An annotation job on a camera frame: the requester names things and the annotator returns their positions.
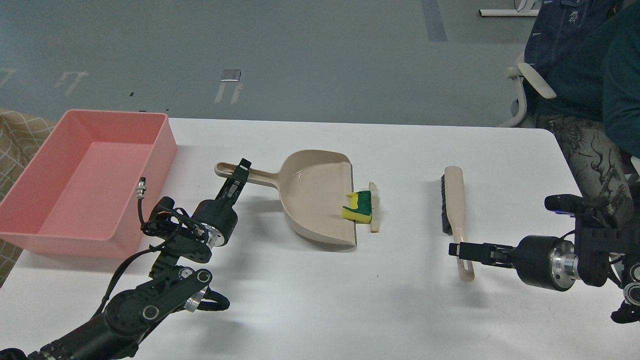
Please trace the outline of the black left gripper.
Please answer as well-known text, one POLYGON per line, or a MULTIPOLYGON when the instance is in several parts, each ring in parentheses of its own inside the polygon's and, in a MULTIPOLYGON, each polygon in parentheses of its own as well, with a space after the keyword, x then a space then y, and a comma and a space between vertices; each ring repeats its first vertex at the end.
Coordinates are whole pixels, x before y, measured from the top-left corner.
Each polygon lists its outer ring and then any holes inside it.
POLYGON ((214 199, 201 201, 191 219, 202 224, 208 231, 208 243, 213 248, 225 246, 238 223, 238 215, 233 209, 243 187, 249 180, 252 163, 242 158, 227 178, 214 199))

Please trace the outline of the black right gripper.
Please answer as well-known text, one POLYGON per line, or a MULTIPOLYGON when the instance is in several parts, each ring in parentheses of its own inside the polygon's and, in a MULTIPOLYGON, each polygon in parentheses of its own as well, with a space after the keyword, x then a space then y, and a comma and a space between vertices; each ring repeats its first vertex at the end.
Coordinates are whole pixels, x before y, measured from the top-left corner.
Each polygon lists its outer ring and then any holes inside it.
POLYGON ((448 255, 483 265, 514 269, 519 280, 540 289, 566 292, 580 280, 574 244, 560 237, 528 235, 517 246, 450 243, 448 255))

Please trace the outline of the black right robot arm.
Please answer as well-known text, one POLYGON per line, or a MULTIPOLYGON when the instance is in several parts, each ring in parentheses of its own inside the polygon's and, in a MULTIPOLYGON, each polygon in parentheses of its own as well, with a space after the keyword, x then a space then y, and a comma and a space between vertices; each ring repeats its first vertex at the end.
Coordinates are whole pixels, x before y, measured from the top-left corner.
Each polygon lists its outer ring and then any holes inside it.
POLYGON ((526 285, 558 292, 576 281, 601 287, 612 281, 622 291, 622 303, 611 314, 618 324, 639 321, 639 228, 619 228, 611 207, 574 194, 554 194, 544 201, 547 210, 574 218, 570 235, 528 235, 517 246, 467 243, 466 202, 444 197, 442 230, 453 237, 448 253, 458 263, 464 281, 474 279, 473 262, 514 269, 526 285))

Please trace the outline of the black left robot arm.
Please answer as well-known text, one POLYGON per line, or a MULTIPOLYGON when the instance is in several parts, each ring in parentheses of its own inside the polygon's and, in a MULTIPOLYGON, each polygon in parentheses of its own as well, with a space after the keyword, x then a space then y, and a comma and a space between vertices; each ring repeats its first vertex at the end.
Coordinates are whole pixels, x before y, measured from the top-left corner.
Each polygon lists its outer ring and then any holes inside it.
POLYGON ((228 243, 238 223, 234 210, 250 175, 251 163, 240 160, 214 199, 199 203, 193 214, 162 197, 147 218, 140 214, 141 231, 162 239, 126 258, 106 289, 98 310, 82 326, 30 354, 17 348, 1 351, 3 360, 120 360, 133 357, 138 347, 169 315, 223 312, 230 300, 210 288, 208 269, 179 265, 181 258, 197 264, 211 260, 213 248, 228 243), (113 295, 128 266, 142 255, 157 253, 149 280, 113 295))

